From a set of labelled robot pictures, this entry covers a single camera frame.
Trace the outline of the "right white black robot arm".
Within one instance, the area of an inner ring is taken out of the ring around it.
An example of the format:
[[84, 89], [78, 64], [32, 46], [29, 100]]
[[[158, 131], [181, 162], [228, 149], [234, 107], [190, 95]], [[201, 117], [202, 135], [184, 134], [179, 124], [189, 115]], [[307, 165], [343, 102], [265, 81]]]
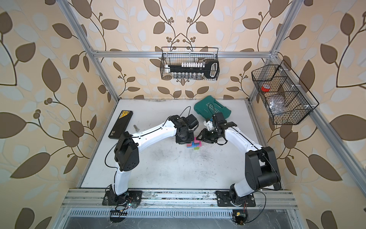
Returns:
[[228, 194], [231, 205], [242, 207], [251, 201], [251, 195], [261, 190], [281, 190], [281, 177], [275, 152], [271, 147], [263, 147], [243, 134], [233, 122], [223, 121], [215, 124], [204, 122], [205, 128], [198, 135], [198, 140], [219, 144], [223, 138], [226, 143], [232, 143], [245, 155], [245, 177], [240, 182], [232, 184]]

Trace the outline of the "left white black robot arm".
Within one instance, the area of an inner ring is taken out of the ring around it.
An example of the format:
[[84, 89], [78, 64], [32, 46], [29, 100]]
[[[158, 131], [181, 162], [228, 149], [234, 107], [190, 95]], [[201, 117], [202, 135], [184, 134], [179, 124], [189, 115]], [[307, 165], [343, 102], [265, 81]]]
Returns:
[[113, 146], [116, 165], [113, 183], [105, 190], [103, 205], [128, 206], [138, 205], [141, 201], [141, 191], [128, 192], [128, 183], [131, 171], [140, 162], [139, 153], [149, 146], [169, 137], [175, 137], [179, 145], [194, 141], [194, 131], [199, 127], [199, 122], [193, 114], [187, 117], [179, 115], [170, 116], [162, 124], [149, 130], [130, 134], [121, 134], [118, 142]]

